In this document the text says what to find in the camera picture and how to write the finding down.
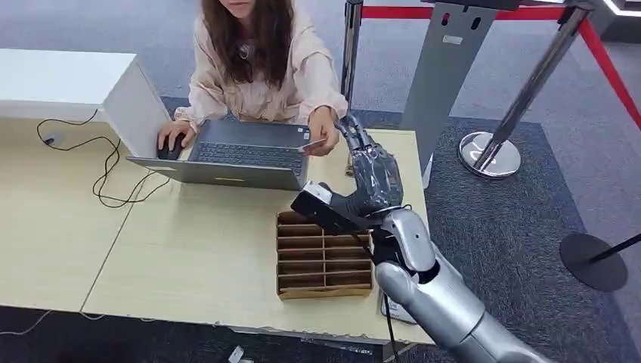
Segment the person's right hand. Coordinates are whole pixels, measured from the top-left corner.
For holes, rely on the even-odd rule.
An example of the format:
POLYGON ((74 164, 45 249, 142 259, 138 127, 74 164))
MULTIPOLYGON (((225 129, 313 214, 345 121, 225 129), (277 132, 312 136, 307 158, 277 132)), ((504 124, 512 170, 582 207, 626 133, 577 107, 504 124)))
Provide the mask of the person's right hand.
POLYGON ((157 134, 157 149, 162 150, 165 146, 174 150, 176 145, 187 147, 196 132, 187 121, 171 121, 166 123, 157 134))

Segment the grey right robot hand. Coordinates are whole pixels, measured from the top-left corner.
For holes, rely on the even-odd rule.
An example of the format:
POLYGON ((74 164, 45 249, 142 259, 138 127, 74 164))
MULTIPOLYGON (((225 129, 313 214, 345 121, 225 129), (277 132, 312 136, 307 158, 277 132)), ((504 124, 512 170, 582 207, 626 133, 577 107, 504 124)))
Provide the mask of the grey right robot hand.
POLYGON ((354 115, 347 114, 335 126, 348 146, 356 190, 346 197, 334 194, 331 206, 360 217, 400 206, 404 191, 394 156, 373 140, 354 115))

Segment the person's left hand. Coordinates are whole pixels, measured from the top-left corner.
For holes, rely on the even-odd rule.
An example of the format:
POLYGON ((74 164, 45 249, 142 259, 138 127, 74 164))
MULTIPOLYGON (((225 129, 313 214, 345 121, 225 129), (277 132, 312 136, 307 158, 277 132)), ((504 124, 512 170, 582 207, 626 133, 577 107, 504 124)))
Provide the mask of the person's left hand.
POLYGON ((329 154, 339 142, 339 133, 334 125, 338 120, 336 112, 328 106, 320 106, 308 117, 311 146, 306 147, 308 155, 323 157, 329 154))

